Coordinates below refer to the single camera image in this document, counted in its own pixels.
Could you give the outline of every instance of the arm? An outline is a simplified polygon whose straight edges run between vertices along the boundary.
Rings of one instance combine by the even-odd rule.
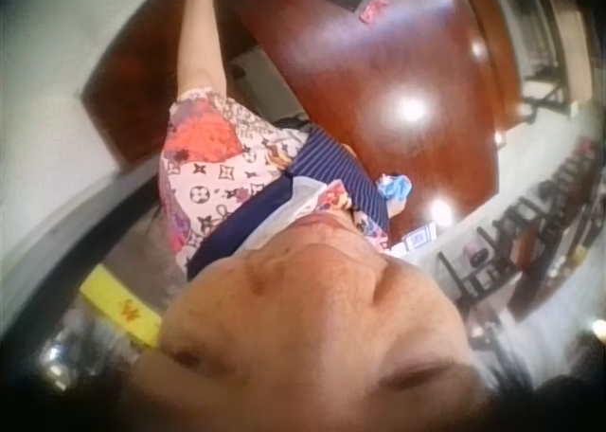
[[[225,71],[213,0],[186,0],[179,60],[178,93],[210,86],[225,96]]]

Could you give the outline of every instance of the person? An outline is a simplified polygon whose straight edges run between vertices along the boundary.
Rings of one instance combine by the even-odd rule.
[[[213,0],[186,1],[177,80],[159,185],[191,283],[134,367],[135,390],[203,430],[472,416],[486,390],[457,309],[384,254],[387,202],[347,148],[226,97]]]

